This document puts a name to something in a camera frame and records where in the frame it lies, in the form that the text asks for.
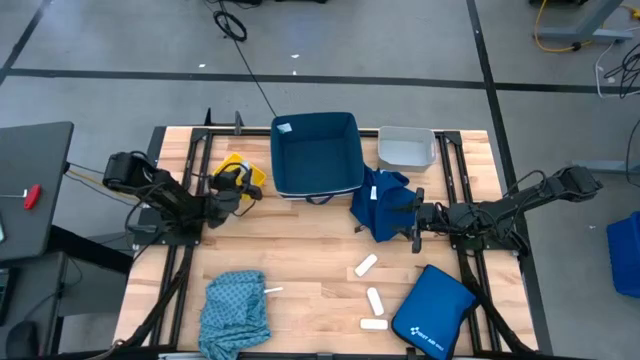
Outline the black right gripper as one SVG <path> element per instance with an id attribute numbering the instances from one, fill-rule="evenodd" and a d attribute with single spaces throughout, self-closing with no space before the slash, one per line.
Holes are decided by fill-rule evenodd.
<path id="1" fill-rule="evenodd" d="M 418 187 L 413 200 L 413 211 L 417 212 L 417 225 L 412 226 L 410 230 L 410 240 L 412 242 L 411 251 L 414 254 L 421 252 L 422 231 L 449 234 L 452 230 L 449 209 L 440 202 L 423 203 L 424 198 L 424 189 Z"/>

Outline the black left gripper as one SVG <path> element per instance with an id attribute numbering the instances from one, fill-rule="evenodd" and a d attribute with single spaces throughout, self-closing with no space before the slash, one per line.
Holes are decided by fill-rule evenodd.
<path id="1" fill-rule="evenodd" d="M 243 162 L 231 162 L 228 165 L 229 171 L 235 171 L 240 169 L 241 171 L 250 171 L 251 165 L 247 161 Z M 235 182 L 237 173 L 220 173 L 213 177 L 213 189 L 215 193 L 213 198 L 217 201 L 230 201 L 232 199 L 253 199 L 261 200 L 263 198 L 262 190 L 259 186 L 250 185 L 242 181 L 242 186 L 238 187 Z"/>

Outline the dark blue scrub garment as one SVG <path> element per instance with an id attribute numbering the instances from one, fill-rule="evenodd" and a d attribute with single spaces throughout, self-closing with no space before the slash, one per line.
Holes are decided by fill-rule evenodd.
<path id="1" fill-rule="evenodd" d="M 391 240 L 415 221 L 415 192 L 409 179 L 395 171 L 364 166 L 362 186 L 353 193 L 350 211 L 376 242 Z"/>

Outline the white gauze roll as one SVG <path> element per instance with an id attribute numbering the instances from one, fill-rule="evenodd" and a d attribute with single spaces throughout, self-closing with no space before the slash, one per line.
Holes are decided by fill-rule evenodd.
<path id="1" fill-rule="evenodd" d="M 375 254 L 369 254 L 359 265 L 354 269 L 354 274 L 357 277 L 364 276 L 378 261 L 378 257 Z"/>
<path id="2" fill-rule="evenodd" d="M 374 287 L 369 287 L 366 291 L 367 298 L 375 316 L 384 314 L 384 306 L 382 304 L 379 292 Z"/>

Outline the blue first aid pouch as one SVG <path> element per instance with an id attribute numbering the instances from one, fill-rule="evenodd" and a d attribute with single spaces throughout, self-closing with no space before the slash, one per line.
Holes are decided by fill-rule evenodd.
<path id="1" fill-rule="evenodd" d="M 392 318 L 391 329 L 431 360 L 451 360 L 461 325 L 477 305 L 462 283 L 427 265 Z"/>

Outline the teal patterned cloth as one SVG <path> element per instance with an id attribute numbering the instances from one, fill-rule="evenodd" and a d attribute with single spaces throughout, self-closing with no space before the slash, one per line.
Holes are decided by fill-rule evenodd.
<path id="1" fill-rule="evenodd" d="M 198 336 L 205 358 L 236 360 L 271 338 L 265 290 L 265 275 L 257 270 L 225 272 L 207 285 Z"/>

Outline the yellow plastic mesh basket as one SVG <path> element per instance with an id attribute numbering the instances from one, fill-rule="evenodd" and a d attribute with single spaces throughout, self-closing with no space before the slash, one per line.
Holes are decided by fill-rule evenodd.
<path id="1" fill-rule="evenodd" d="M 213 175 L 216 176 L 216 175 L 219 175 L 220 173 L 227 173 L 227 172 L 232 174 L 237 173 L 237 176 L 235 177 L 235 182 L 238 187 L 241 187 L 242 186 L 241 178 L 244 171 L 241 171 L 240 169 L 236 169 L 235 171 L 229 171 L 228 165 L 231 162 L 243 162 L 243 161 L 247 161 L 251 165 L 252 176 L 251 176 L 250 184 L 259 186 L 261 188 L 266 181 L 266 178 L 267 178 L 266 174 L 261 169 L 259 169 L 256 165 L 246 160 L 239 153 L 231 153 L 230 155 L 228 155 L 222 161 L 222 163 L 215 169 L 215 171 L 213 172 Z"/>

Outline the grey plastic bin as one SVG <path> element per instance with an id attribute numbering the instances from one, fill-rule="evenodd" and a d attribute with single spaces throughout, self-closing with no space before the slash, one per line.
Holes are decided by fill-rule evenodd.
<path id="1" fill-rule="evenodd" d="M 381 169 L 423 172 L 437 158 L 435 133 L 427 128 L 383 126 L 377 152 Z"/>

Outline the navy white striped fabric bin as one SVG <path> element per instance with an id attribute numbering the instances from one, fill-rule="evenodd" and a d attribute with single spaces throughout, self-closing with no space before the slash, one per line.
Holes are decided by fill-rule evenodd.
<path id="1" fill-rule="evenodd" d="M 274 118 L 270 154 L 275 189 L 285 199 L 322 205 L 364 182 L 361 137 L 349 112 Z"/>

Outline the grey desk foot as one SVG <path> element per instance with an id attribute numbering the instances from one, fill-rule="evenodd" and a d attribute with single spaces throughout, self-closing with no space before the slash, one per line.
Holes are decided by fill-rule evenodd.
<path id="1" fill-rule="evenodd" d="M 583 166 L 592 172 L 625 174 L 629 170 L 630 174 L 640 175 L 640 164 L 627 166 L 624 161 L 614 160 L 571 160 L 571 165 Z"/>

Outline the blue plastic crate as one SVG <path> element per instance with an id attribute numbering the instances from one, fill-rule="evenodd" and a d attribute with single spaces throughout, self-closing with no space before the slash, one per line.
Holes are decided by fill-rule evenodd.
<path id="1" fill-rule="evenodd" d="M 640 211 L 608 225 L 606 234 L 614 288 L 640 298 Z"/>

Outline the black side desk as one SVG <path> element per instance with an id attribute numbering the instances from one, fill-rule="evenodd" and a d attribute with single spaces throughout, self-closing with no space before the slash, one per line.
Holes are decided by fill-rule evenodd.
<path id="1" fill-rule="evenodd" d="M 53 252 L 123 276 L 132 258 L 53 224 L 74 125 L 0 128 L 0 267 Z"/>

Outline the black computer mouse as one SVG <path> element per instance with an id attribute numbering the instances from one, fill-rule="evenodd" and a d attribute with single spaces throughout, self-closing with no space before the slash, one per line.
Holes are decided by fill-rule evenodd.
<path id="1" fill-rule="evenodd" d="M 14 325 L 6 336 L 5 351 L 8 359 L 37 357 L 39 352 L 37 324 L 25 320 Z"/>

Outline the red handled tool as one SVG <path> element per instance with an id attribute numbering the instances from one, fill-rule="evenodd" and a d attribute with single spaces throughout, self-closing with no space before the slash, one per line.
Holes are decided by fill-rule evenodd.
<path id="1" fill-rule="evenodd" d="M 25 210 L 33 209 L 42 193 L 42 187 L 39 184 L 33 185 L 29 189 L 24 189 L 21 194 L 0 194 L 0 198 L 19 199 L 23 201 Z"/>

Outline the grey desk leg frame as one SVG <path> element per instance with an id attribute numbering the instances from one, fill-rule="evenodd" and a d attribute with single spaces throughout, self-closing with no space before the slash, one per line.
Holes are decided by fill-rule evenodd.
<path id="1" fill-rule="evenodd" d="M 581 22 L 568 27 L 542 27 L 540 25 L 544 10 L 553 3 L 560 6 L 582 6 L 589 0 L 529 0 L 531 5 L 538 3 L 539 10 L 533 30 L 533 38 L 539 40 L 577 42 L 624 42 L 631 40 L 631 30 L 611 30 L 603 28 L 605 21 L 619 9 L 624 0 L 596 0 L 595 7 L 585 15 Z"/>

